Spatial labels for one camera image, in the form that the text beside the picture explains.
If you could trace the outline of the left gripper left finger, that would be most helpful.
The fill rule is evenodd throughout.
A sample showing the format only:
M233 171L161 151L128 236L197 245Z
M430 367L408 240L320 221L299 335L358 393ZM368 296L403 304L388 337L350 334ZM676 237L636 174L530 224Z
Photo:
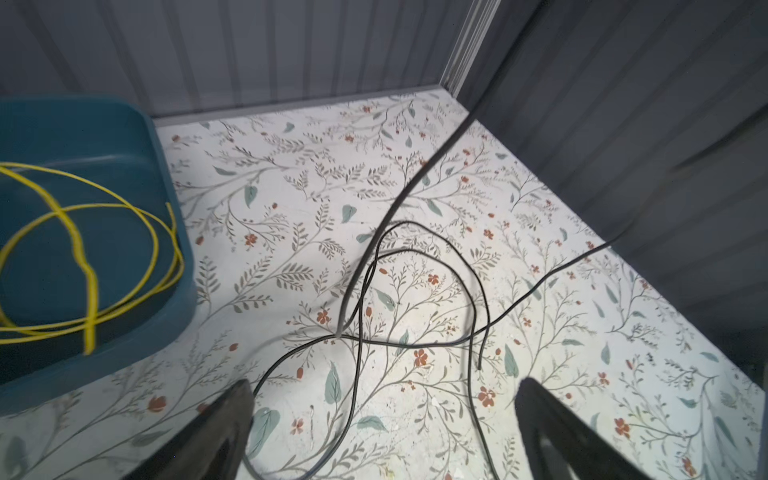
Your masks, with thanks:
M127 479L233 479L242 461L254 400L239 380L178 432Z

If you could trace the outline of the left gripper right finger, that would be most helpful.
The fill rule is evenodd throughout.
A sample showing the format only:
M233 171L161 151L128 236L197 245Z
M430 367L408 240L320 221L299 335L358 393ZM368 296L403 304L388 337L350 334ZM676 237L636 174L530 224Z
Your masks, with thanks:
M535 479L648 477L533 378L520 383L515 412Z

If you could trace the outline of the teal plastic tray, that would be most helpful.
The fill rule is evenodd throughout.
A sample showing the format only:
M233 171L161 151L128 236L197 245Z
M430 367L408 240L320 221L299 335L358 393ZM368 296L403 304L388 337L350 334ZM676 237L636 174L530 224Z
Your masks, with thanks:
M195 310L194 256L151 119L117 99L1 102L1 411L168 346Z

